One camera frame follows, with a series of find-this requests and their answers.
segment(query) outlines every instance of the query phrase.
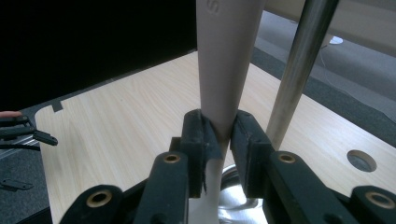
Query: human hand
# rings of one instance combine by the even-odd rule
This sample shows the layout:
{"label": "human hand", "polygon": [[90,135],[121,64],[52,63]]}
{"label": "human hand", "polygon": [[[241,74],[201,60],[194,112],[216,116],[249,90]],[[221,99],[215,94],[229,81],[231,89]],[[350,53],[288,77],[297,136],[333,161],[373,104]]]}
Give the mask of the human hand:
{"label": "human hand", "polygon": [[21,115],[22,113],[20,111],[0,111],[0,118],[12,118]]}

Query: wooden table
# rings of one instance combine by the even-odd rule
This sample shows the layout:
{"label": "wooden table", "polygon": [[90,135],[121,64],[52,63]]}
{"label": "wooden table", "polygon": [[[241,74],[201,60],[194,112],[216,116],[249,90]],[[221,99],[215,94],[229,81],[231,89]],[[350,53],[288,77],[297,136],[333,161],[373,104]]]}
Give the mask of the wooden table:
{"label": "wooden table", "polygon": [[[263,129],[279,80],[250,65],[240,109]],[[99,184],[126,190],[149,175],[156,155],[181,136],[183,116],[200,107],[197,53],[152,67],[62,101],[56,113],[45,107],[35,115],[37,128],[56,136],[59,145],[41,145],[54,223],[77,196]],[[366,173],[352,166],[349,150],[376,162]],[[281,150],[301,156],[320,179],[345,195],[358,185],[396,192],[396,150],[324,106],[303,96]],[[228,153],[226,165],[232,164]]]}

